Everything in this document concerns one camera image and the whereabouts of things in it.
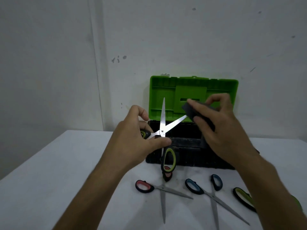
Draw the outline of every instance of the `white table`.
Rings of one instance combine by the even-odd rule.
[[[0,229],[51,229],[92,171],[111,132],[66,131],[0,181]],[[293,139],[251,139],[261,155],[272,162],[289,189],[307,209],[307,143]],[[232,188],[246,186],[236,171],[178,166],[167,186],[192,195],[194,200],[166,194],[163,224],[160,193],[142,194],[138,179],[159,185],[159,165],[145,162],[121,180],[105,211],[99,229],[215,229],[210,200],[191,194],[184,185],[191,178],[210,191],[209,175],[218,174],[223,189],[216,193],[250,222],[218,205],[221,229],[261,229],[256,213],[241,205]]]

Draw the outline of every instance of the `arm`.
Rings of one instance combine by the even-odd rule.
[[[148,120],[139,106],[132,106],[124,121],[114,130],[95,169],[71,201],[53,229],[97,229],[102,215],[121,178],[156,149],[171,144],[169,138],[141,137],[140,129],[152,129],[138,116]]]
[[[206,104],[219,101],[218,112],[193,100],[188,103],[215,125],[215,132],[200,117],[194,117],[212,150],[239,172],[251,193],[264,229],[307,229],[307,219],[278,177],[275,167],[251,144],[232,111],[228,94],[214,94]]]

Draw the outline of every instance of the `green plastic lid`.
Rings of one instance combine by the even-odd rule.
[[[165,119],[174,121],[185,114],[181,108],[187,99],[205,102],[214,93],[229,93],[234,105],[239,82],[229,79],[209,79],[204,77],[152,76],[149,88],[149,118],[161,119],[163,98],[165,97]],[[212,104],[218,107],[219,102]]]

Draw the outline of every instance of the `open toolbox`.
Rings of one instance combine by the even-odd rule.
[[[203,77],[167,77],[150,78],[148,124],[154,132],[159,130],[163,98],[165,98],[166,124],[185,115],[181,108],[188,98],[205,102],[214,93],[229,93],[234,104],[239,82],[228,79],[208,79]],[[171,138],[176,153],[177,165],[197,166],[220,169],[235,169],[218,157],[207,143],[201,143],[201,131],[189,118],[166,133]],[[146,157],[147,163],[160,164],[161,149]]]

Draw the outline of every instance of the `person's right hand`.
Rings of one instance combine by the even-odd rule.
[[[206,104],[211,105],[215,101],[220,102],[220,107],[217,108],[218,111],[191,99],[187,100],[195,110],[208,117],[215,125],[215,131],[213,132],[202,118],[194,117],[194,122],[200,128],[209,146],[219,157],[236,167],[244,155],[258,155],[258,153],[240,122],[233,114],[229,94],[213,94],[207,99]]]

